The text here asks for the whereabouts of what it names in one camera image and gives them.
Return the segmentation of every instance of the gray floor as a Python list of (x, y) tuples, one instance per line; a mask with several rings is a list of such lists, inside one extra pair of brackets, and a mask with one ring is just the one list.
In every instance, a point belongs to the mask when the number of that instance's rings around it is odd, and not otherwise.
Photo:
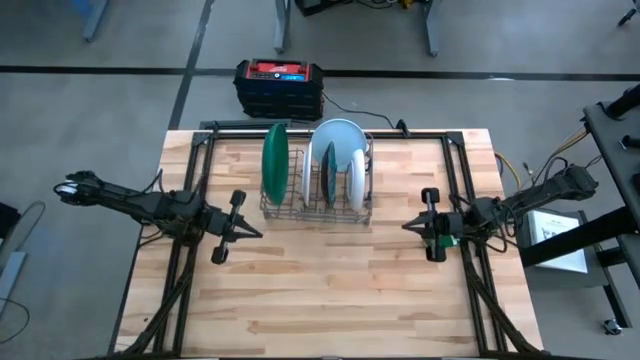
[[(87, 44), (70, 1), (0, 0), (0, 65), (184, 66), (203, 3), (113, 0), (97, 41)], [(405, 14), (351, 5), (306, 19), (293, 9), (292, 47), (284, 57), (343, 69), (640, 73), (640, 18), (615, 28), (629, 4), (446, 1), (442, 49), (435, 60), (425, 56), (416, 9)], [(271, 11), (270, 0), (216, 0), (198, 66), (232, 67), (244, 58), (274, 57)], [(336, 29), (346, 31), (325, 35)], [(3, 359), (70, 359), (106, 351), (139, 227), (104, 209), (62, 205), (51, 187), (80, 169), (145, 186), (157, 167), (180, 80), (0, 74), (0, 201), (20, 209), (36, 199), (47, 204), (12, 295), (29, 307), (31, 322), (14, 341), (0, 345)], [(195, 78), (180, 128), (245, 119), (231, 81)], [(579, 126), (582, 106), (615, 98), (632, 84), (333, 78), (325, 85), (345, 107), (403, 118), (414, 128), (489, 128), (497, 151), (517, 166), (522, 161), (537, 166), (549, 143)], [(330, 105), (325, 114), (344, 116)], [(363, 127), (386, 126), (380, 119), (350, 118)], [(588, 138), (567, 156), (585, 164), (596, 154)], [(584, 209), (595, 217), (620, 206), (604, 165), (592, 169), (600, 182), (593, 199), (552, 207)], [(505, 175), (503, 181), (512, 193), (512, 179)], [(632, 320), (640, 324), (640, 293), (628, 270), (615, 268), (614, 277)], [(532, 298), (547, 350), (637, 357), (637, 329), (618, 337), (602, 334), (599, 323), (611, 310), (601, 289), (533, 292)], [(0, 339), (20, 326), (22, 316), (7, 309)]]

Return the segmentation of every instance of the dish rack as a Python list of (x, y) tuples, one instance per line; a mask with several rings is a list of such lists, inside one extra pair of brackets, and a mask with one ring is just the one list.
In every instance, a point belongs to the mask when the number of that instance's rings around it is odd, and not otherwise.
[(365, 163), (365, 196), (359, 211), (351, 209), (347, 193), (347, 172), (336, 173), (336, 201), (330, 207), (324, 200), (320, 188), (320, 165), (311, 165), (309, 182), (309, 204), (305, 205), (302, 197), (302, 169), (304, 151), (289, 151), (289, 179), (287, 192), (281, 205), (269, 200), (260, 186), (260, 210), (265, 219), (285, 219), (322, 223), (353, 223), (369, 225), (373, 213), (373, 137), (367, 137), (368, 149), (364, 155)]

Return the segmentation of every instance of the white plate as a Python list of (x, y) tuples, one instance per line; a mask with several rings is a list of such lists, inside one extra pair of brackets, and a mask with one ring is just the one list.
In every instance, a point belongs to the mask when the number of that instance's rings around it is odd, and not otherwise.
[(364, 153), (356, 150), (352, 155), (347, 173), (347, 195), (353, 211), (360, 211), (364, 202)]
[(313, 158), (318, 164), (322, 163), (322, 157), (332, 141), (338, 171), (347, 170), (354, 151), (367, 151), (367, 138), (358, 125), (345, 119), (329, 120), (320, 124), (311, 137)]
[(311, 143), (304, 154), (304, 163), (302, 165), (302, 200), (305, 206), (309, 206), (309, 185), (311, 183)]

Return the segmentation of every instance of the butcher block tabletop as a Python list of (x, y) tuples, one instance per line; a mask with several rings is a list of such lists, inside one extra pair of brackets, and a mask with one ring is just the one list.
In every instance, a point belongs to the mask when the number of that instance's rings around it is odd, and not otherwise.
[[(461, 131), (476, 196), (503, 197), (488, 130)], [(167, 133), (159, 165), (166, 191), (182, 189), (193, 133)], [(289, 142), (290, 149), (306, 149), (308, 143)], [(182, 356), (478, 355), (459, 249), (447, 249), (446, 262), (429, 262), (420, 237), (400, 229), (425, 210), (422, 188), (439, 188), (438, 210), (452, 210), (439, 141), (374, 142), (369, 226), (265, 220), (259, 208), (262, 143), (215, 142), (207, 202), (228, 212), (233, 190), (245, 191), (240, 212), (264, 237), (231, 244), (229, 259), (220, 266), (210, 260), (219, 239), (202, 240)], [(155, 231), (149, 227), (143, 235)], [(170, 239), (137, 252), (115, 350), (132, 344), (158, 309), (170, 252)], [(489, 255), (500, 306), (528, 341), (542, 348), (517, 249)], [(489, 348), (495, 349), (490, 315), (482, 306)], [(172, 344), (177, 308), (169, 318), (166, 347)]]

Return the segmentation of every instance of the green plate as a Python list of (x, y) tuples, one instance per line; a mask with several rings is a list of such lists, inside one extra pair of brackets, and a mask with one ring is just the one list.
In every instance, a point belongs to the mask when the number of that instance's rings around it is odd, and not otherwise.
[(289, 141), (283, 124), (274, 125), (262, 148), (262, 186), (275, 205), (281, 205), (289, 178)]
[(322, 195), (324, 200), (329, 205), (329, 208), (333, 208), (333, 204), (336, 202), (336, 150), (333, 141), (329, 143), (327, 151), (325, 151), (322, 157), (322, 164), (320, 166), (320, 187), (322, 188)]

